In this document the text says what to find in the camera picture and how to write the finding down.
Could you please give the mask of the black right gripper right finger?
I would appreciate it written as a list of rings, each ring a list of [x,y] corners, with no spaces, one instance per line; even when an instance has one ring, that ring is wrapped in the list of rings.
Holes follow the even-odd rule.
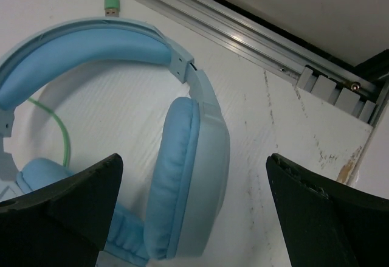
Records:
[[[280,154],[266,171],[292,266],[388,266],[388,200]]]

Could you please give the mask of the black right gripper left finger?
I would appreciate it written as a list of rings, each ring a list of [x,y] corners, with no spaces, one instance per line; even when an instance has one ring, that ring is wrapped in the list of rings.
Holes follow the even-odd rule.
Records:
[[[123,173],[112,154],[71,177],[1,203],[1,266],[94,266]]]

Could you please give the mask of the light blue headphones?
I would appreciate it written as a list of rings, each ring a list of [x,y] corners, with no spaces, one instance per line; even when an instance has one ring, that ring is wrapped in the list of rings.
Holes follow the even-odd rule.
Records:
[[[102,251],[133,266],[151,259],[202,255],[222,207],[230,136],[204,71],[177,42],[154,26],[123,18],[79,19],[43,30],[1,58],[1,137],[10,137],[15,108],[61,74],[84,63],[126,60],[161,64],[190,87],[165,119],[145,219],[115,204]],[[1,203],[75,175],[45,158],[17,170],[1,152]]]

